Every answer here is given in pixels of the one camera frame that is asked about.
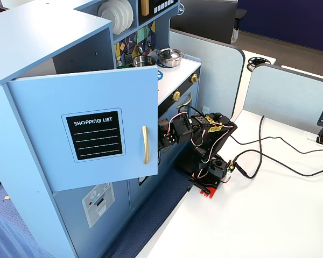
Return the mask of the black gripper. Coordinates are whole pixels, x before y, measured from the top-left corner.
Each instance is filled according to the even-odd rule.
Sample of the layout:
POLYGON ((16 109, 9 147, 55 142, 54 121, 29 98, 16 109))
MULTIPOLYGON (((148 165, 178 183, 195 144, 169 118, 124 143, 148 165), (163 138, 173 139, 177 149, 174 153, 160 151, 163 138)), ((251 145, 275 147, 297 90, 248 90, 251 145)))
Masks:
POLYGON ((175 144, 175 137, 168 131, 169 121, 163 118, 158 121, 158 149, 162 150, 175 144))

